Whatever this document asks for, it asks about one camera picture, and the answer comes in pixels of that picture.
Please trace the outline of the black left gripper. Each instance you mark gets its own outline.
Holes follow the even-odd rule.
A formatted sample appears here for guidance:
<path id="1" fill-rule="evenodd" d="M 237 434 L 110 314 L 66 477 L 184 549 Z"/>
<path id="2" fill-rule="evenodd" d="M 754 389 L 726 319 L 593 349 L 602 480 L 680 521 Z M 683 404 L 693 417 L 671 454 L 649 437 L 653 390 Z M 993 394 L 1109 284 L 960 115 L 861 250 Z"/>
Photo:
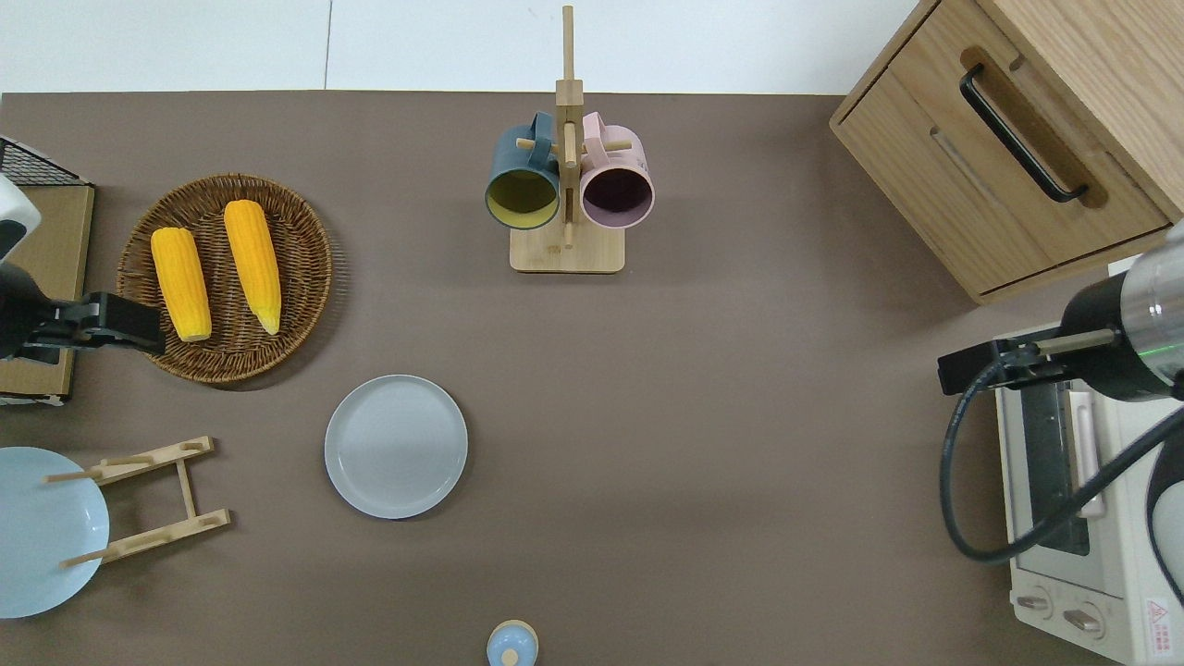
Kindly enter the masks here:
<path id="1" fill-rule="evenodd" d="M 111 294 L 89 292 L 81 301 L 51 301 L 24 341 L 24 359 L 58 361 L 63 351 L 118 347 L 165 354 L 162 312 Z"/>

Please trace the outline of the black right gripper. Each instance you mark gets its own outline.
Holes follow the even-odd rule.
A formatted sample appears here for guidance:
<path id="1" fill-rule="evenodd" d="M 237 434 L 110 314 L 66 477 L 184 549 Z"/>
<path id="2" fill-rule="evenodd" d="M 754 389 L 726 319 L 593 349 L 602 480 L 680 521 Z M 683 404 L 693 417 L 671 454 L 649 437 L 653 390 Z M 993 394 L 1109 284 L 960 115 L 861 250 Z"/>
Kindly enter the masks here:
<path id="1" fill-rule="evenodd" d="M 989 365 L 1019 347 L 1037 341 L 1040 337 L 1002 337 L 972 345 L 958 352 L 940 357 L 937 361 L 937 376 L 942 393 L 955 396 L 971 388 L 977 374 Z M 1036 385 L 1054 385 L 1066 383 L 1066 369 L 1047 357 L 1023 360 L 1018 365 L 1006 365 L 995 371 L 987 379 L 987 389 L 1027 389 Z"/>

